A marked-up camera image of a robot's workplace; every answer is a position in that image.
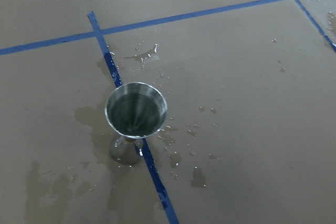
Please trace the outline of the steel measuring jigger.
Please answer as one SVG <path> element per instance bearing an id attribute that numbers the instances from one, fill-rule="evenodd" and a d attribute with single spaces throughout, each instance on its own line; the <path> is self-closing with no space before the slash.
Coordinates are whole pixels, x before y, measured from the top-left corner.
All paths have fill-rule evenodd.
<path id="1" fill-rule="evenodd" d="M 119 164 L 133 165 L 142 157 L 143 139 L 156 134 L 164 124 L 167 102 L 147 83 L 127 83 L 111 93 L 104 114 L 117 133 L 111 142 L 111 157 Z"/>

